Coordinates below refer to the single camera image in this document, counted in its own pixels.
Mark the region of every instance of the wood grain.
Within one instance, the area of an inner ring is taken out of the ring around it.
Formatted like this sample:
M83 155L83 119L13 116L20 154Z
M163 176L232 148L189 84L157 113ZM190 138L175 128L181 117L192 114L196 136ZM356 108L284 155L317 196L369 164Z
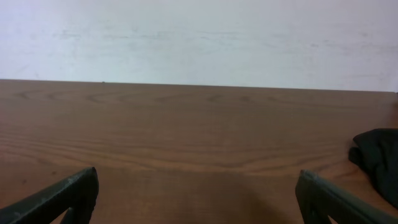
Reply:
M393 215L347 159L395 93L0 81L0 206L98 169L92 223L302 223L310 169Z

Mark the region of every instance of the white wall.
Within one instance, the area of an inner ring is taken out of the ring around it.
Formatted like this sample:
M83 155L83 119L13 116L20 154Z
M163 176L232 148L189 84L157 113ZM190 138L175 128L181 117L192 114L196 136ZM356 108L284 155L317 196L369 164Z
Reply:
M0 78L398 91L396 0L1 0Z

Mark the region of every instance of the black cloth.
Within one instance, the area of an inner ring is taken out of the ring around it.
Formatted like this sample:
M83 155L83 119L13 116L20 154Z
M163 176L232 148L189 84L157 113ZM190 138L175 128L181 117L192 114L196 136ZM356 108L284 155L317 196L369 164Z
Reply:
M374 129L354 137L349 160L369 176L373 187L398 208L398 129Z

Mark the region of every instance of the wooden surface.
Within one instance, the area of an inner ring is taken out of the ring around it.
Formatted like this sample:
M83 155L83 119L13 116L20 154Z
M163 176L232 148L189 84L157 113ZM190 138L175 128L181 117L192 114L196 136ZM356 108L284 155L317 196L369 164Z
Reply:
M395 93L0 81L0 207L95 166L91 223L302 223L318 172L398 215L347 159Z

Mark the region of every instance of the wooden table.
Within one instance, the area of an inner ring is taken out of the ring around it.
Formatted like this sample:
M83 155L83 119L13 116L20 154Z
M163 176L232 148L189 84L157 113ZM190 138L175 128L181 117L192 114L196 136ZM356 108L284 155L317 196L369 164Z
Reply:
M348 160L395 93L0 81L0 207L88 166L91 223L303 223L301 169L398 215Z

